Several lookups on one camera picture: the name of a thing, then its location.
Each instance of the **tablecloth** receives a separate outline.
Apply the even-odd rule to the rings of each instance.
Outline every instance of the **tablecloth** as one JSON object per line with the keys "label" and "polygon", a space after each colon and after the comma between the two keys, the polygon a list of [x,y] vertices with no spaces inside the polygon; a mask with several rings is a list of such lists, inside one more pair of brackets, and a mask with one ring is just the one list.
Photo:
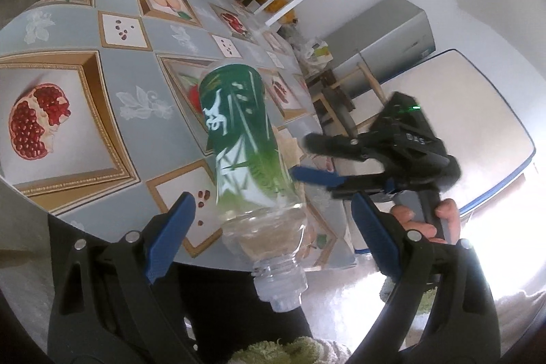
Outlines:
{"label": "tablecloth", "polygon": [[[111,242],[189,191],[198,209],[176,260],[250,269],[220,240],[215,159],[196,85],[218,60],[246,63],[263,76],[281,135],[320,132],[286,41],[235,0],[42,0],[0,31],[0,45],[0,173],[8,182]],[[24,103],[35,100],[47,116],[32,120]],[[301,163],[328,162],[304,155]],[[313,227],[306,268],[354,265],[341,203],[318,188],[305,192]]]}

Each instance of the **green bottle label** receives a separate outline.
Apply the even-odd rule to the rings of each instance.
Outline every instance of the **green bottle label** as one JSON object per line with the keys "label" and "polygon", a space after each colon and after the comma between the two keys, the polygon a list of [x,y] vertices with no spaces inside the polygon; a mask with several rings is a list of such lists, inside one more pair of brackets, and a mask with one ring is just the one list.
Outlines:
{"label": "green bottle label", "polygon": [[297,203],[265,108],[260,74],[230,64],[199,85],[201,107],[216,155],[217,205],[237,215]]}

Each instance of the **finger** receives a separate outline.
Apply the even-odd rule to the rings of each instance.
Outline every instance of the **finger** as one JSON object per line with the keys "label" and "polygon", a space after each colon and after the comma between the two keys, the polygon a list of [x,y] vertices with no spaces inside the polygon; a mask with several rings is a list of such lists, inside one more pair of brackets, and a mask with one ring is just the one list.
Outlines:
{"label": "finger", "polygon": [[448,221],[451,240],[456,242],[461,236],[461,214],[453,199],[446,199],[436,208],[436,216]]}
{"label": "finger", "polygon": [[442,239],[442,238],[430,238],[429,241],[430,242],[435,242],[437,244],[447,244],[447,241],[445,239]]}
{"label": "finger", "polygon": [[436,207],[436,216],[441,219],[447,219],[452,221],[460,217],[459,209],[453,199],[446,199],[442,201],[438,207]]}
{"label": "finger", "polygon": [[404,206],[394,206],[390,209],[390,213],[400,224],[405,224],[405,222],[411,221],[415,217],[413,210]]}
{"label": "finger", "polygon": [[425,238],[434,238],[436,236],[436,227],[431,224],[425,224],[424,222],[408,221],[402,224],[404,230],[418,230]]}

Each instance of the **white flower pattern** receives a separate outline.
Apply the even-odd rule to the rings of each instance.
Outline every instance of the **white flower pattern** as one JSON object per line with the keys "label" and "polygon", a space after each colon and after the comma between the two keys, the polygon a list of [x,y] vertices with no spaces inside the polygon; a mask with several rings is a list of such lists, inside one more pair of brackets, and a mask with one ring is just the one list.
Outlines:
{"label": "white flower pattern", "polygon": [[173,35],[173,38],[176,39],[182,47],[186,47],[193,54],[197,54],[197,46],[192,42],[192,39],[182,25],[171,25],[171,30],[176,33]]}
{"label": "white flower pattern", "polygon": [[125,92],[116,93],[116,96],[124,103],[119,109],[123,119],[148,119],[152,113],[163,119],[170,119],[173,116],[173,106],[157,99],[155,91],[145,92],[138,85],[136,86],[136,99],[132,94]]}
{"label": "white flower pattern", "polygon": [[258,63],[264,63],[266,62],[266,59],[263,55],[260,54],[260,52],[256,49],[254,44],[247,44],[248,49],[250,50],[250,53],[252,54],[252,57],[256,60]]}
{"label": "white flower pattern", "polygon": [[201,17],[209,18],[215,20],[216,22],[220,22],[218,16],[203,7],[193,7],[193,10]]}
{"label": "white flower pattern", "polygon": [[25,36],[25,42],[30,45],[36,42],[36,39],[40,41],[49,40],[49,32],[46,27],[55,25],[55,22],[51,20],[51,13],[44,13],[41,10],[34,10],[27,16],[28,24],[26,27],[27,34]]}

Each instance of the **black sleeve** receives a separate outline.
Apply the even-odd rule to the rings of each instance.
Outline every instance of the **black sleeve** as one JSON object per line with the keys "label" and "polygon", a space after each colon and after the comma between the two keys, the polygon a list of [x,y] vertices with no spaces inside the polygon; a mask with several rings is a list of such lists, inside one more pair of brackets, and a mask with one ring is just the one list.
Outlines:
{"label": "black sleeve", "polygon": [[207,364],[226,362],[260,341],[289,343],[312,336],[303,310],[275,313],[258,299],[248,272],[178,264],[182,301]]}

